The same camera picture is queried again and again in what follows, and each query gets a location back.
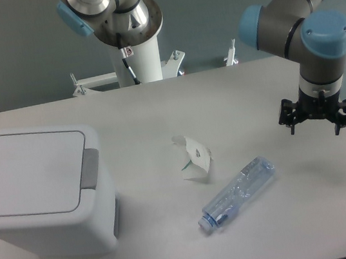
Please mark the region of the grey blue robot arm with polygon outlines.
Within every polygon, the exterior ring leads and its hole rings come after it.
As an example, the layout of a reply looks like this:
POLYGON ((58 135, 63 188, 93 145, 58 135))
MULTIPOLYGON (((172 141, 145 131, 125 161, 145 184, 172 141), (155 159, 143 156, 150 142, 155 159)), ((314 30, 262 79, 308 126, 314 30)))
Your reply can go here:
MULTIPOLYGON (((346 58, 346 16, 320 11, 323 0, 272 0, 249 6, 238 37, 257 50, 297 62, 298 100, 282 100, 279 123, 293 130, 306 120, 346 127, 340 89, 346 58)), ((57 13, 80 36, 94 35, 109 47, 120 86, 164 79, 157 35, 163 16, 154 0, 60 0, 57 13)))

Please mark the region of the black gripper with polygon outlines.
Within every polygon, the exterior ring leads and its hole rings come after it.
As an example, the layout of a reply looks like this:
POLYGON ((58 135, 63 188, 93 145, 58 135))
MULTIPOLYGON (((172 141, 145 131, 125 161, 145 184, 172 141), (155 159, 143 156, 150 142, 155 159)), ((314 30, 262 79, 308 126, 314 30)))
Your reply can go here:
POLYGON ((295 134, 295 126, 305 120, 333 119, 335 135, 340 135, 342 128, 346 127, 346 99, 339 102, 340 89, 327 96, 323 90, 315 93, 306 93, 305 88, 299 87, 298 102, 282 99, 279 111, 279 125, 290 129, 295 134))

